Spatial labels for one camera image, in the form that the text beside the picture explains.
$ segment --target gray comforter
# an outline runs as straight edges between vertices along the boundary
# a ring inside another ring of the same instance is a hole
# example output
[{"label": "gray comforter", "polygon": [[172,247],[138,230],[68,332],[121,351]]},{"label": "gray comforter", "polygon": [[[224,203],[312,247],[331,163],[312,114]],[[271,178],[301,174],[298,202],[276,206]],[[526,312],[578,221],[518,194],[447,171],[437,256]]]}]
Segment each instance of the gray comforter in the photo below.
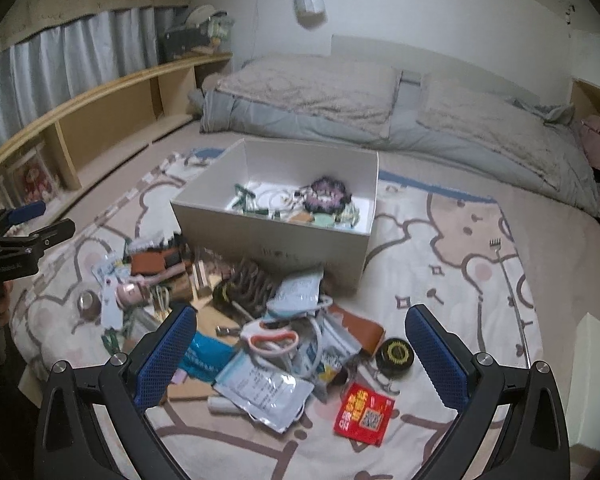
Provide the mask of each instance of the gray comforter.
[{"label": "gray comforter", "polygon": [[[297,114],[271,105],[252,102],[220,91],[203,98],[200,131],[234,131],[261,137],[342,142],[372,150],[405,153],[489,176],[500,182],[536,192],[600,217],[600,196],[578,137],[558,120],[544,121],[548,149],[555,153],[556,181],[549,184],[534,171],[508,156],[451,132],[418,124],[420,86],[402,82],[391,116],[389,136],[378,137],[365,130],[324,117]],[[520,108],[526,105],[511,102]],[[561,108],[531,108],[539,116],[561,115]]]}]

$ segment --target open box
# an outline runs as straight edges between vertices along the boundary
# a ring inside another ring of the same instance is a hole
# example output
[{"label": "open box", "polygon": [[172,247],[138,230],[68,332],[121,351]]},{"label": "open box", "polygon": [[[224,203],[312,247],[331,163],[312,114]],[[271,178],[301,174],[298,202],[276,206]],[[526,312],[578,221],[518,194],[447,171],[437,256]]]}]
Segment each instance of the open box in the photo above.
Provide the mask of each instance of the open box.
[{"label": "open box", "polygon": [[[230,208],[235,184],[250,189],[298,189],[322,176],[341,180],[360,210],[355,228],[324,228]],[[171,200],[182,234],[229,260],[243,257],[272,272],[323,264],[335,283],[355,290],[365,263],[376,212],[378,154],[345,146],[290,140],[243,139]]]}]

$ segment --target metal screw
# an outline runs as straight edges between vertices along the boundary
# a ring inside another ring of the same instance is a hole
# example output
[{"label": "metal screw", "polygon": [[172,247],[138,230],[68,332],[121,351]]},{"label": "metal screw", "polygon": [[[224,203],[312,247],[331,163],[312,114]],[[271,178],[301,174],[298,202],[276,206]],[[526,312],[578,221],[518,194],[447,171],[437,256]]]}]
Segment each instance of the metal screw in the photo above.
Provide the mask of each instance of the metal screw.
[{"label": "metal screw", "polygon": [[66,370],[66,361],[58,361],[56,364],[54,364],[51,367],[51,371],[53,371],[56,374],[61,374],[65,370]]},{"label": "metal screw", "polygon": [[109,359],[109,362],[114,366],[122,366],[126,363],[126,354],[123,354],[122,352],[114,354],[111,356],[111,359]]},{"label": "metal screw", "polygon": [[538,361],[536,363],[536,368],[541,374],[547,374],[551,371],[551,367],[544,361]]},{"label": "metal screw", "polygon": [[489,354],[486,354],[485,352],[481,352],[476,356],[476,360],[482,365],[482,366],[491,366],[493,364],[493,357],[491,357]]}]

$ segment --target tape roll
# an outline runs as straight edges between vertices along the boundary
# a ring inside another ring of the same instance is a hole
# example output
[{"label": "tape roll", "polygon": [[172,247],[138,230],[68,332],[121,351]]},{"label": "tape roll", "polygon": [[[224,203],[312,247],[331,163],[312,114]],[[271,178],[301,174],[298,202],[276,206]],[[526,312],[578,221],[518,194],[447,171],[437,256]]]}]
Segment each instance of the tape roll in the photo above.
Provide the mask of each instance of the tape roll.
[{"label": "tape roll", "polygon": [[392,337],[380,345],[376,352],[378,371],[393,379],[407,373],[413,365],[413,348],[404,339]]}]

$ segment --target qr code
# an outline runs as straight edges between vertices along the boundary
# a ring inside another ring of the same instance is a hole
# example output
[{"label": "qr code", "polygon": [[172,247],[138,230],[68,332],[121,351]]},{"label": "qr code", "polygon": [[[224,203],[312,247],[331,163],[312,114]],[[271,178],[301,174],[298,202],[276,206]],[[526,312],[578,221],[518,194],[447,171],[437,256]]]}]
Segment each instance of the qr code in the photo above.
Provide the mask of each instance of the qr code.
[{"label": "qr code", "polygon": [[378,431],[380,428],[380,423],[382,422],[382,413],[376,412],[376,410],[372,410],[367,408],[365,410],[364,415],[362,415],[362,419],[360,420],[360,428],[365,428],[366,430]]}]

